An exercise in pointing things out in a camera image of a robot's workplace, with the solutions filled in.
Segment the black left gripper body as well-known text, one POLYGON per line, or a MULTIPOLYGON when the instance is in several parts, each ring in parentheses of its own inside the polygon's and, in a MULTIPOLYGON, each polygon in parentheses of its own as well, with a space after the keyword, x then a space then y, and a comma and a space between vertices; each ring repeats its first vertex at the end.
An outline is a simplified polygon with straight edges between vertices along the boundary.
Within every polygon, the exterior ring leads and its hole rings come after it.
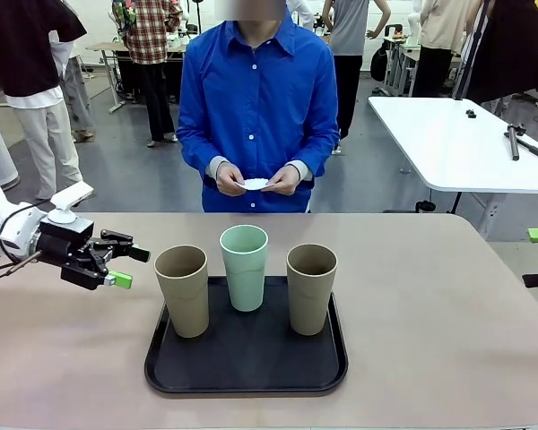
POLYGON ((69 224, 59 224, 44 218, 39 223, 35 250, 40 251, 39 261, 56 267, 70 262, 77 250, 92 237, 94 222, 77 218, 69 224))

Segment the person's right hand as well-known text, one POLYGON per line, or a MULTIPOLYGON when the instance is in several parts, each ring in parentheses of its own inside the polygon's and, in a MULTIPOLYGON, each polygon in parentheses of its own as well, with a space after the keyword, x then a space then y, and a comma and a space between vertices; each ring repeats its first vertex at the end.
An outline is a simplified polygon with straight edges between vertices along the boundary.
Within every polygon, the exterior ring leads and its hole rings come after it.
POLYGON ((218 166, 216 184, 218 190, 229 197, 237 197, 246 192, 243 187, 244 179, 239 169, 228 161, 223 161, 218 166))

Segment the person's left hand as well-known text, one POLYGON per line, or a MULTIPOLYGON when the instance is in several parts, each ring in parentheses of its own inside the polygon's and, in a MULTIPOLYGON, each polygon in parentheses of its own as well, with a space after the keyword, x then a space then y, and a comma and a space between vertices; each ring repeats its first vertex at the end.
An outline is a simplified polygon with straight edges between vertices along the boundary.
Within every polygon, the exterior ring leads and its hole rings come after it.
POLYGON ((262 192, 291 196, 295 193, 300 181, 301 178, 297 168, 288 164, 280 168, 273 175, 262 189, 262 192))

